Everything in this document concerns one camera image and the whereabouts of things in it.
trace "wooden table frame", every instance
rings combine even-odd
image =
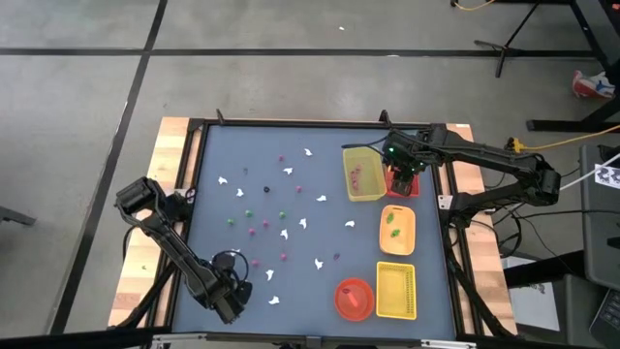
[[[261,120],[247,120],[246,122],[251,125],[253,122],[260,123]],[[314,121],[290,122],[294,123],[292,126],[306,125],[306,127],[314,123]],[[202,158],[200,140],[202,133],[206,133],[206,128],[202,127],[203,123],[203,119],[187,117],[164,117],[162,119],[147,176],[157,180],[165,191],[171,192],[174,188],[186,189],[196,182],[197,179],[192,178],[192,175],[195,172],[194,168],[200,165],[197,164],[197,159]],[[343,124],[343,122],[333,123],[334,126]],[[354,124],[367,124],[368,127],[379,125],[377,122],[354,122]],[[465,140],[473,139],[472,129],[469,125],[449,124],[448,128],[458,133]],[[452,167],[454,174],[452,178],[455,180],[450,183]],[[455,162],[452,165],[440,168],[438,175],[443,194],[450,193],[450,185],[452,188],[455,186],[458,191],[471,194],[484,190],[480,168],[474,165]],[[490,217],[484,213],[479,213],[474,219],[492,225]],[[177,228],[179,233],[182,232],[182,227]],[[511,301],[504,279],[495,234],[490,229],[475,223],[461,234],[462,238],[453,248],[457,259],[466,271],[469,266],[476,282],[476,288],[493,314],[506,329],[516,333]],[[458,232],[450,229],[452,239],[455,239],[457,235]],[[462,261],[461,256],[464,251],[466,254],[469,253],[470,258]],[[153,284],[157,270],[163,268],[162,261],[164,259],[160,252],[159,246],[151,238],[147,238],[139,229],[133,231],[109,316],[109,325],[116,325],[123,321],[144,297]],[[462,318],[455,320],[455,326],[460,324],[458,326],[462,328],[464,333],[489,335],[488,328],[482,329],[483,324],[480,322],[480,318],[477,319],[476,314],[472,313],[470,302],[462,288],[456,284],[452,287],[458,287],[457,303],[460,305],[460,313],[462,313]],[[140,325],[143,326],[145,321],[150,326],[166,324],[168,319],[165,319],[165,313],[170,306],[170,292],[175,291],[175,288],[171,287],[171,281],[169,281],[162,292],[162,297],[159,298],[157,311],[149,312],[149,315],[142,319]]]

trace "small object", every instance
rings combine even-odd
[[[359,278],[343,280],[334,294],[338,314],[349,321],[366,319],[375,307],[375,297],[368,283]]]
[[[377,316],[416,320],[416,269],[399,263],[377,263]]]

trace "red object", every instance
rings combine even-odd
[[[387,187],[386,195],[392,198],[416,198],[419,196],[419,179],[417,175],[414,176],[414,180],[412,181],[412,185],[411,185],[411,194],[409,194],[408,197],[404,197],[400,194],[396,194],[389,189],[391,188],[391,181],[393,178],[394,178],[394,172],[386,171],[386,187]]]
[[[334,304],[338,314],[343,318],[349,321],[363,321],[375,308],[375,297],[366,281],[351,277],[336,287]]]

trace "orange plate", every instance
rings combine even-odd
[[[399,229],[396,237],[391,234]],[[414,252],[416,246],[416,215],[404,206],[388,205],[381,212],[381,226],[379,228],[379,247],[385,253],[408,256]]]
[[[343,280],[333,298],[338,314],[349,321],[366,319],[375,307],[372,288],[362,279],[351,277]]]

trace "yellow cable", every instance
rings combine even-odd
[[[479,10],[479,9],[483,8],[486,5],[491,5],[494,2],[495,2],[495,0],[490,0],[489,2],[485,2],[484,4],[476,6],[474,8],[466,8],[466,7],[460,6],[457,2],[454,2],[454,6],[456,6],[457,8],[459,8],[460,10],[463,10],[463,11],[475,11],[475,10]]]
[[[569,139],[569,140],[565,140],[565,141],[561,141],[558,143],[551,143],[551,144],[547,144],[547,145],[540,145],[540,146],[527,146],[523,143],[521,143],[518,139],[514,139],[514,151],[515,152],[521,152],[521,150],[544,150],[544,149],[549,149],[555,146],[560,146],[560,145],[564,145],[564,144],[568,144],[568,143],[572,143],[572,142],[576,142],[576,141],[581,141],[581,140],[586,140],[589,138],[593,138],[593,137],[597,137],[600,135],[604,135],[606,133],[609,133],[613,130],[617,130],[620,129],[620,125],[617,126],[613,126],[611,128],[608,128],[604,131],[595,133],[595,134],[591,134],[591,135],[585,135],[585,136],[580,136],[580,137],[575,137],[573,139]]]

